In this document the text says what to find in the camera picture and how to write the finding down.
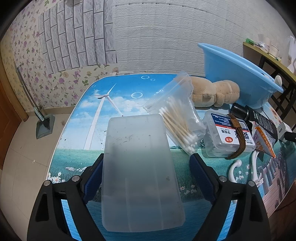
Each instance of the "baseboard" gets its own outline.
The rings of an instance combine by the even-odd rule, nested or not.
[[[44,109],[44,112],[46,114],[52,114],[52,115],[59,115],[59,114],[71,114],[74,110],[75,106],[65,106],[65,107],[53,107]],[[27,112],[28,116],[35,116],[34,111]]]

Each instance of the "blue gripper pad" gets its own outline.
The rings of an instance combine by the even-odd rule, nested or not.
[[[88,170],[88,175],[85,175],[85,182],[81,182],[81,190],[84,193],[82,200],[85,204],[91,201],[102,183],[103,160],[97,161]]]
[[[189,167],[204,198],[213,204],[216,201],[216,193],[219,188],[218,175],[213,168],[204,163],[197,153],[190,156]]]

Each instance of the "tiled floor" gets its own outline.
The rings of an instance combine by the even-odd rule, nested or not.
[[[29,117],[20,124],[9,146],[2,174],[0,172],[0,208],[23,241],[27,240],[29,219],[36,196],[69,116],[55,115],[53,133],[38,140],[38,119],[35,116]]]

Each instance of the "teddy bear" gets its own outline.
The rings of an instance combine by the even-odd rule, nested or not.
[[[221,107],[224,103],[232,104],[239,98],[239,86],[231,80],[212,83],[205,78],[191,76],[191,81],[195,107]]]

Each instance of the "paper cup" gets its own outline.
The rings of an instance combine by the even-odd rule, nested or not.
[[[269,54],[270,54],[270,55],[272,55],[273,57],[276,58],[278,52],[279,52],[279,49],[278,49],[276,46],[274,46],[274,45],[272,45],[272,44],[269,46]]]

